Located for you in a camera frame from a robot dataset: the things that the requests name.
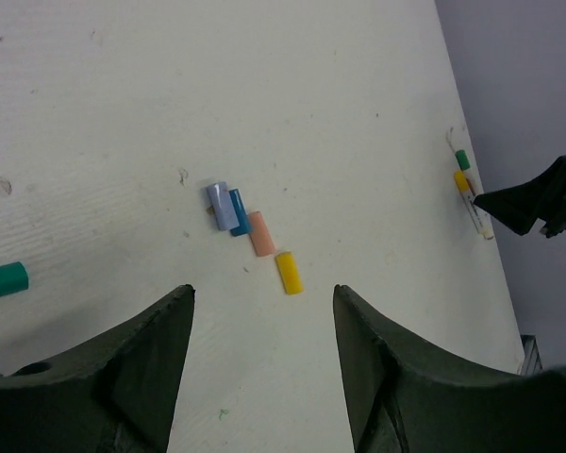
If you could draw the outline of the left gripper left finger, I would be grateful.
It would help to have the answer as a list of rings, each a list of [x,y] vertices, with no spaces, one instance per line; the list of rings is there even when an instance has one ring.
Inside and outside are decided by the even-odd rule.
[[[0,452],[164,452],[187,356],[195,290],[0,375]]]

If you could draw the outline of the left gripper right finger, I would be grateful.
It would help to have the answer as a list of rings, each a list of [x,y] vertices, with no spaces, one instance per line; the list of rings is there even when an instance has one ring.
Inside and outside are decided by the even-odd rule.
[[[468,361],[338,285],[333,313],[357,452],[566,452],[566,368]]]

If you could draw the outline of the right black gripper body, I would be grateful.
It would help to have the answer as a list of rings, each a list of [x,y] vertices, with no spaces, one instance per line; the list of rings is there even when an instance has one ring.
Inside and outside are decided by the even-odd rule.
[[[474,204],[518,235],[542,220],[541,234],[557,236],[566,231],[566,156],[524,184],[478,195]]]

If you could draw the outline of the brown capped marker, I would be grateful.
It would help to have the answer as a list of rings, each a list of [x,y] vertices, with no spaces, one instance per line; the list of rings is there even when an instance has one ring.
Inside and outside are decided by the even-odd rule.
[[[468,177],[465,177],[465,178],[466,178],[467,184],[469,186],[469,189],[471,190],[471,193],[473,194],[474,197],[476,197],[477,196],[477,190],[475,188],[475,185],[473,184],[473,182]]]

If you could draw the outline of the teal pen cap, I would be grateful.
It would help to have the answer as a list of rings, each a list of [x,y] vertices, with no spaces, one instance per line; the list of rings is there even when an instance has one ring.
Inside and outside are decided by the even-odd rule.
[[[26,291],[28,288],[29,276],[21,262],[0,266],[0,297]]]

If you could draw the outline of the peach pen cap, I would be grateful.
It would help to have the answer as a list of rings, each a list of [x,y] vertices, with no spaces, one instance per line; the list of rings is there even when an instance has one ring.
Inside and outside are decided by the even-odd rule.
[[[262,213],[260,211],[251,212],[248,214],[248,220],[251,227],[249,236],[256,256],[266,257],[273,255],[275,244]]]

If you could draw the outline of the blue pen cap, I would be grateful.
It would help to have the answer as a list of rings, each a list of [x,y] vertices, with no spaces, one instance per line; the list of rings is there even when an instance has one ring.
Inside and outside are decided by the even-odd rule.
[[[241,199],[241,193],[238,189],[229,191],[231,202],[238,220],[239,225],[230,229],[229,232],[233,237],[240,237],[251,232],[251,224],[248,214]]]

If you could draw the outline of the lavender pen cap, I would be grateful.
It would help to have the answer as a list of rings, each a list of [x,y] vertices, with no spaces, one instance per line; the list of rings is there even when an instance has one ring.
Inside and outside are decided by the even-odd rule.
[[[239,220],[227,184],[223,181],[209,184],[206,187],[206,192],[215,215],[217,227],[221,231],[238,227],[240,225]]]

